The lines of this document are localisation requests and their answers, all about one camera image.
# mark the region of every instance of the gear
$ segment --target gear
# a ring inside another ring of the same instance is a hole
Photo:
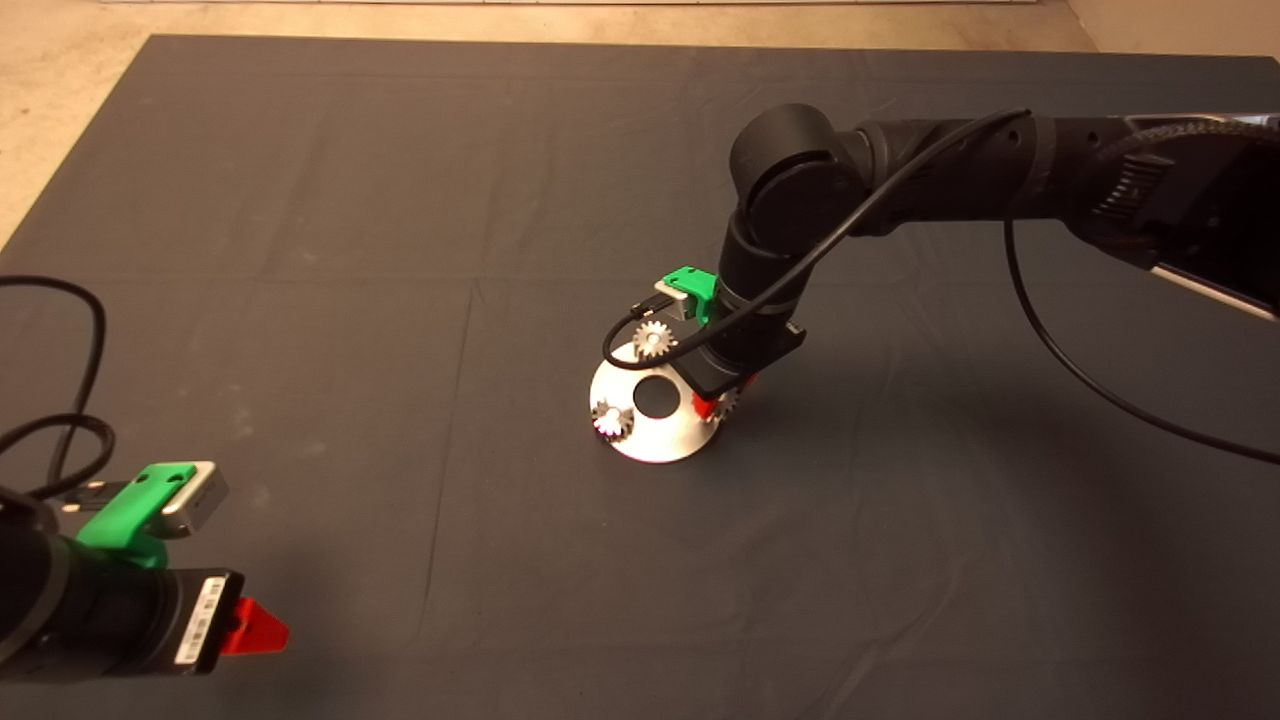
[[[666,355],[680,341],[676,340],[671,328],[658,320],[640,323],[636,333],[631,336],[631,345],[635,346],[636,357],[640,360],[652,360]]]
[[[716,410],[712,410],[712,416],[717,420],[723,420],[726,415],[737,407],[737,398],[742,396],[742,391],[733,388],[721,396],[719,402],[716,404]]]
[[[636,416],[630,407],[623,410],[602,400],[591,409],[591,424],[600,439],[618,442],[631,434],[631,429],[636,425]]]

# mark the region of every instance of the dark gray fabric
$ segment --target dark gray fabric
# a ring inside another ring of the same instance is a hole
[[[1275,110],[1280,72],[152,38],[0,270],[102,296],[110,471],[220,461],[232,496],[174,564],[242,570],[293,641],[200,680],[8,687],[4,717],[1280,714],[1280,473],[1068,377],[995,225],[847,242],[805,347],[695,459],[593,441],[600,333],[663,272],[714,265],[728,146],[783,101],[846,127]],[[1277,446],[1274,327],[1057,224],[1023,247],[1101,379]],[[5,295],[0,425],[69,404],[86,329],[67,300]],[[49,446],[0,471],[37,482]]]

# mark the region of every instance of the cable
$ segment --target cable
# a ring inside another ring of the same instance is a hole
[[[88,405],[88,396],[93,392],[93,383],[97,380],[97,369],[102,364],[102,350],[106,345],[106,310],[102,307],[102,301],[76,283],[45,275],[0,275],[0,287],[44,287],[58,290],[73,295],[88,305],[93,319],[93,332],[90,338],[88,360],[84,363],[84,372],[81,374],[79,387],[76,389],[76,398],[72,401],[72,413],[83,414],[84,407]],[[54,446],[54,455],[49,460],[49,474],[45,478],[47,486],[60,483],[63,479],[67,454],[70,451],[72,437],[77,428],[73,423],[67,423],[67,429],[59,434],[58,445]]]
[[[818,245],[815,245],[813,250],[810,250],[804,258],[801,258],[800,261],[796,263],[790,270],[783,273],[782,277],[780,277],[773,284],[771,284],[763,292],[760,292],[760,295],[755,296],[755,299],[753,299],[750,302],[742,305],[737,310],[733,310],[727,316],[722,318],[714,324],[707,325],[695,332],[694,334],[682,338],[680,341],[680,345],[671,348],[669,352],[659,357],[641,360],[637,363],[628,363],[625,360],[618,360],[617,357],[613,356],[613,340],[617,337],[620,332],[622,332],[622,328],[625,328],[628,323],[634,323],[645,316],[645,310],[643,307],[643,304],[637,305],[636,307],[632,307],[631,313],[628,313],[627,316],[614,323],[613,327],[609,329],[609,333],[604,337],[604,343],[602,347],[602,355],[604,356],[604,360],[616,368],[622,368],[623,370],[649,370],[659,365],[667,365],[673,360],[682,357],[692,352],[694,350],[698,350],[699,347],[705,345],[707,341],[709,341],[710,338],[728,331],[733,325],[739,324],[745,318],[748,318],[749,315],[763,307],[769,301],[769,299],[777,295],[782,288],[785,288],[787,284],[790,284],[792,281],[795,281],[804,273],[809,272],[809,269],[817,265],[819,260],[822,260],[828,252],[831,252],[837,245],[840,245],[840,242],[845,238],[845,236],[850,234],[851,231],[856,228],[859,224],[861,224],[861,222],[868,215],[878,210],[879,206],[884,204],[884,200],[893,191],[896,191],[899,186],[910,179],[910,177],[922,167],[933,161],[934,158],[937,158],[938,155],[941,155],[951,146],[959,143],[963,140],[978,135],[979,132],[1001,126],[1014,118],[1020,118],[1029,114],[1030,110],[1020,108],[1012,110],[1001,110],[998,113],[987,115],[986,118],[970,120],[960,126],[959,128],[951,131],[933,145],[929,145],[927,149],[924,149],[924,151],[913,158],[909,163],[902,165],[896,173],[893,173],[887,181],[884,181],[884,183],[881,184],[876,190],[876,192],[872,192],[867,197],[867,200],[858,206],[856,210],[854,210],[847,218],[844,219],[844,222],[836,225],[836,229],[831,231],[831,233],[827,237],[824,237],[820,242],[818,242]]]
[[[1129,402],[1128,400],[1120,397],[1119,395],[1111,392],[1096,379],[1093,379],[1088,373],[1085,373],[1079,365],[1076,365],[1066,352],[1059,347],[1053,336],[1044,328],[1041,323],[1039,315],[1036,314],[1036,307],[1032,306],[1032,300],[1027,295],[1027,286],[1023,283],[1023,273],[1018,265],[1018,249],[1014,243],[1014,222],[1005,220],[1005,258],[1009,260],[1009,277],[1014,283],[1014,292],[1018,293],[1018,302],[1023,306],[1023,314],[1027,315],[1027,322],[1030,323],[1032,329],[1036,331],[1036,336],[1039,338],[1044,347],[1048,348],[1050,354],[1068,369],[1075,379],[1084,383],[1085,387],[1093,392],[1102,396],[1103,400],[1115,405],[1120,410],[1133,415],[1134,418],[1142,420],[1143,423],[1155,425],[1165,432],[1172,433],[1184,439],[1192,442],[1198,442],[1201,445],[1207,445],[1215,450],[1221,450],[1224,452],[1231,452],[1234,455],[1240,455],[1243,457],[1249,457],[1253,460],[1261,460],[1262,462],[1270,462],[1272,465],[1280,465],[1280,455],[1275,452],[1267,452],[1265,450],[1258,450],[1256,447],[1249,447],[1247,445],[1239,445],[1231,441],[1226,441],[1210,434],[1199,433],[1188,428],[1184,428],[1176,423],[1166,420],[1158,415],[1153,415],[1142,407]]]
[[[47,500],[61,495],[69,489],[74,489],[77,486],[84,480],[92,478],[106,466],[106,462],[111,459],[111,454],[115,451],[115,430],[111,425],[108,425],[104,420],[95,418],[92,415],[82,415],[79,413],[60,413],[58,415],[45,415],[44,418],[37,418],[28,423],[23,423],[12,430],[8,430],[0,436],[0,455],[12,448],[14,445],[20,442],[23,438],[31,436],[35,432],[42,430],[45,428],[56,427],[72,427],[72,428],[84,428],[86,430],[97,436],[99,451],[97,457],[90,461],[79,470],[76,470],[65,478],[59,478],[58,482],[47,484],[45,487],[36,488],[27,493],[27,496],[36,500]]]

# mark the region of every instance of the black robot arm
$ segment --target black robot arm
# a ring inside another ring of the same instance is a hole
[[[1256,315],[1280,313],[1280,117],[1046,118],[1029,113],[943,149],[851,231],[906,222],[1059,219],[1080,240]],[[730,154],[739,193],[710,325],[795,268],[908,163],[969,120],[868,122],[837,132],[782,105]],[[672,365],[703,397],[804,340],[790,319],[809,273]]]

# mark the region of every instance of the barcode label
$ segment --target barcode label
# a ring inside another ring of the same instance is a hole
[[[173,659],[174,665],[191,665],[200,659],[200,650],[205,647],[209,637],[209,624],[214,620],[214,611],[218,610],[218,601],[223,597],[223,587],[227,578],[207,578],[196,597],[196,607],[191,611],[191,620],[187,620],[187,632],[182,634],[182,643],[178,644],[178,656]]]

